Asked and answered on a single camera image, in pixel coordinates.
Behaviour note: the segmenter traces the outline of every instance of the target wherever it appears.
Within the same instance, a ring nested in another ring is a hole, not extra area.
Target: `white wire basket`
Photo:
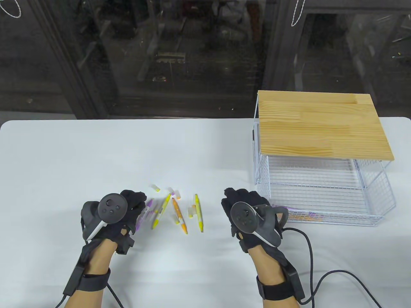
[[[289,209],[289,221],[376,226],[395,207],[383,161],[261,155],[254,124],[258,192]]]

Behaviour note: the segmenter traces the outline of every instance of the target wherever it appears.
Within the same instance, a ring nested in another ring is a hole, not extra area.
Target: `cable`
[[[64,300],[66,299],[67,295],[63,295],[63,298],[61,299],[61,301],[57,304],[57,306],[55,308],[58,308],[61,306],[61,304],[64,302]]]
[[[21,8],[20,8],[20,5],[18,4],[17,0],[14,0],[14,2],[17,4],[18,16],[11,15],[9,12],[7,12],[7,11],[2,7],[2,5],[1,5],[1,2],[2,2],[2,1],[4,1],[4,0],[0,0],[0,8],[1,8],[7,15],[9,15],[9,16],[11,16],[11,17],[13,17],[13,18],[20,18],[20,17],[21,17]]]
[[[121,301],[119,300],[119,298],[117,297],[117,295],[114,293],[113,289],[110,287],[110,285],[107,283],[107,287],[109,288],[111,294],[114,296],[115,301],[117,302],[117,304],[120,306],[120,308],[124,308],[124,306],[121,304]]]
[[[299,229],[295,229],[295,228],[284,228],[283,231],[287,231],[287,230],[292,230],[292,231],[296,231],[300,234],[302,234],[305,239],[307,240],[307,244],[308,244],[308,249],[309,249],[309,256],[310,256],[310,270],[309,270],[309,279],[310,279],[310,291],[311,291],[311,296],[306,300],[306,301],[298,301],[298,303],[300,305],[306,305],[308,304],[310,301],[312,302],[312,308],[314,308],[314,296],[315,294],[317,294],[318,289],[320,287],[321,282],[324,280],[325,277],[327,277],[328,275],[331,275],[333,273],[346,273],[351,275],[352,277],[354,277],[358,283],[364,288],[364,290],[367,292],[367,294],[371,297],[371,299],[374,301],[374,303],[377,305],[378,308],[382,308],[381,305],[378,303],[378,301],[375,299],[374,296],[372,296],[371,292],[367,289],[367,287],[363,284],[363,282],[353,273],[349,272],[349,271],[345,271],[343,269],[336,269],[333,271],[328,271],[327,273],[325,273],[320,280],[317,283],[317,286],[315,287],[315,289],[313,290],[313,276],[314,276],[314,254],[312,252],[312,247],[311,247],[311,242],[308,238],[308,236],[301,230]]]
[[[294,23],[294,18],[295,18],[295,16],[296,16],[298,1],[299,1],[299,0],[297,0],[296,7],[294,8],[294,14],[293,14],[293,20],[291,21],[291,27],[294,27],[294,26],[298,23],[298,21],[299,21],[300,18],[301,18],[301,15],[302,15],[302,10],[304,9],[305,0],[304,0],[303,3],[302,3],[300,15],[299,15],[297,21]]]

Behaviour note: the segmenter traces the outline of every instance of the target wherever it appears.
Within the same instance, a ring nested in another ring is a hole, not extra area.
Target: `orange highlighter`
[[[175,214],[177,215],[178,221],[180,222],[181,228],[185,234],[187,233],[187,226],[185,225],[184,218],[181,215],[180,207],[178,206],[177,201],[173,198],[173,205],[175,209]]]

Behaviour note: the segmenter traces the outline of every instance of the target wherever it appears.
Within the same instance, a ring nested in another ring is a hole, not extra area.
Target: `white string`
[[[294,26],[298,23],[298,21],[299,21],[300,18],[301,18],[302,10],[304,9],[305,0],[304,0],[303,3],[302,3],[300,15],[299,15],[297,21],[294,23],[294,18],[295,18],[295,16],[296,16],[298,1],[299,1],[299,0],[297,0],[296,7],[294,8],[294,14],[293,14],[293,20],[291,21],[291,27],[294,27]]]
[[[7,11],[2,7],[2,5],[1,5],[1,2],[2,2],[2,1],[4,1],[4,0],[0,0],[0,8],[1,8],[7,15],[9,15],[10,17],[13,17],[13,18],[20,18],[20,17],[21,17],[21,8],[20,8],[20,5],[18,4],[17,0],[14,0],[14,2],[17,4],[17,7],[18,7],[18,16],[11,15],[9,12],[7,12]]]

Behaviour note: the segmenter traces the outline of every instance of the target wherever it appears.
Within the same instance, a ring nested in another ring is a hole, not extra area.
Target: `forearm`
[[[111,257],[113,256],[117,244],[105,239],[92,253],[85,274],[104,275],[109,270]],[[96,292],[86,292],[76,290],[69,298],[65,308],[100,308],[102,305],[103,290]]]
[[[259,280],[264,285],[279,285],[285,281],[280,264],[271,258],[264,249],[258,245],[248,250],[254,261]],[[264,308],[299,308],[295,297],[289,297],[281,301],[263,301]]]

